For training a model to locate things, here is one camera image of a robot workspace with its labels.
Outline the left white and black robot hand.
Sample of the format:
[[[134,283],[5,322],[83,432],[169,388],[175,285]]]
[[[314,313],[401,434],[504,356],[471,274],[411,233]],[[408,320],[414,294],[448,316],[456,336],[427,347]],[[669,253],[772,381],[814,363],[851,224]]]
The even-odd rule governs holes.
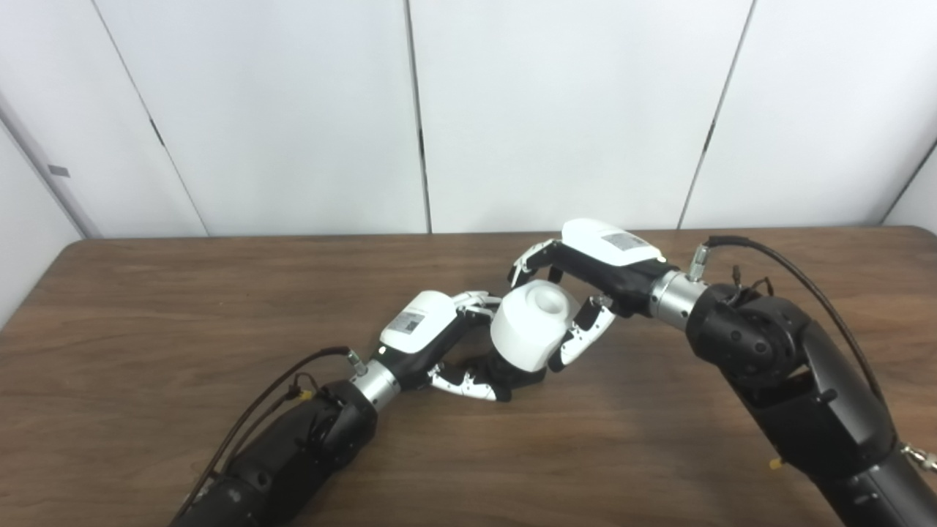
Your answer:
[[[448,296],[421,291],[381,331],[366,373],[357,376],[377,409],[401,392],[426,386],[478,400],[507,400],[471,367],[445,363],[445,356],[475,328],[488,328],[502,300],[488,291]]]

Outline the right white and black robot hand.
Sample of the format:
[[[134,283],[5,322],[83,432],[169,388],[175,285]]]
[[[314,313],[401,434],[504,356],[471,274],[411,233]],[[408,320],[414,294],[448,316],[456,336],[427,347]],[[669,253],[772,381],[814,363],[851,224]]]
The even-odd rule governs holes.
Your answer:
[[[548,357],[553,373],[582,356],[616,318],[648,315],[654,283],[673,270],[658,247],[593,219],[568,220],[559,238],[533,244],[513,263],[509,286],[518,289],[542,268],[549,269],[549,283],[558,284],[568,274],[597,290],[582,304]]]

